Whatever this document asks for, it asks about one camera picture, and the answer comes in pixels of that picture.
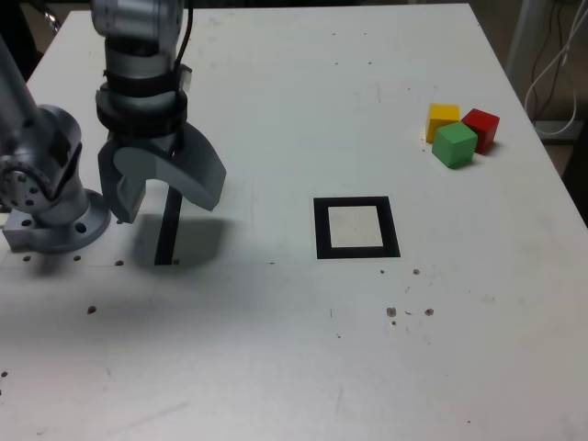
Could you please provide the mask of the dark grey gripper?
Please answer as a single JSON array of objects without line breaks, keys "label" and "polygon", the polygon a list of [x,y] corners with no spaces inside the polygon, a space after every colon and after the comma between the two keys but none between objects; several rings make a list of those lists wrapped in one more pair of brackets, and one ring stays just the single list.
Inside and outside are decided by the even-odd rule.
[{"label": "dark grey gripper", "polygon": [[135,221],[147,180],[165,182],[207,211],[218,205],[226,169],[211,143],[196,128],[184,127],[177,144],[176,133],[157,138],[108,134],[97,156],[100,183],[103,198],[119,221]]}]

